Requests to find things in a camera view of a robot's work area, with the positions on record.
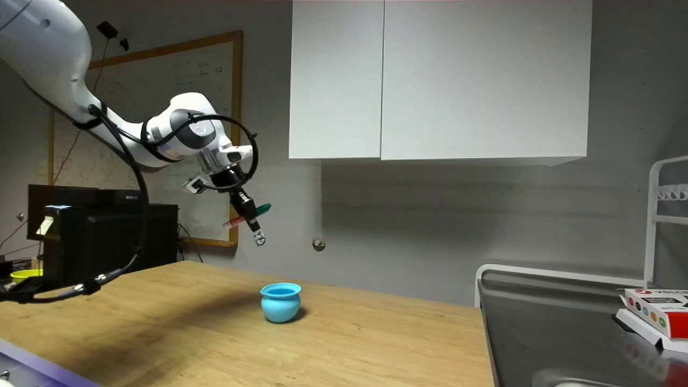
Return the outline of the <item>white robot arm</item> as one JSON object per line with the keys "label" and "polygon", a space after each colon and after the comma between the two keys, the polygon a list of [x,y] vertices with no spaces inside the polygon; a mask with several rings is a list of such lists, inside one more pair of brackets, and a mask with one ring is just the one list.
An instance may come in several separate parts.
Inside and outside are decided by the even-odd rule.
{"label": "white robot arm", "polygon": [[239,220],[264,243],[258,206],[243,185],[258,169],[258,144],[229,140],[236,118],[218,112],[200,90],[180,90],[145,118],[121,114],[124,100],[98,94],[88,82],[92,40],[63,0],[0,0],[0,60],[49,108],[88,132],[138,169],[163,169],[196,156],[193,194],[227,194]]}

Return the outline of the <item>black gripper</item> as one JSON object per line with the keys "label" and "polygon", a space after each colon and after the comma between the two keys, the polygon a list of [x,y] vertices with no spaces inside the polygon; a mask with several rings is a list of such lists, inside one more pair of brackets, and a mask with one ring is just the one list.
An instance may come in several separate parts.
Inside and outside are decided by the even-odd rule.
{"label": "black gripper", "polygon": [[[213,171],[208,181],[204,181],[204,177],[190,179],[186,190],[191,194],[201,194],[201,191],[227,194],[235,211],[235,214],[229,216],[229,224],[240,224],[244,214],[243,205],[250,203],[250,196],[243,190],[247,179],[250,179],[247,171],[243,171],[239,166],[229,166],[227,169]],[[253,237],[264,235],[258,220],[250,221],[247,226]]]}

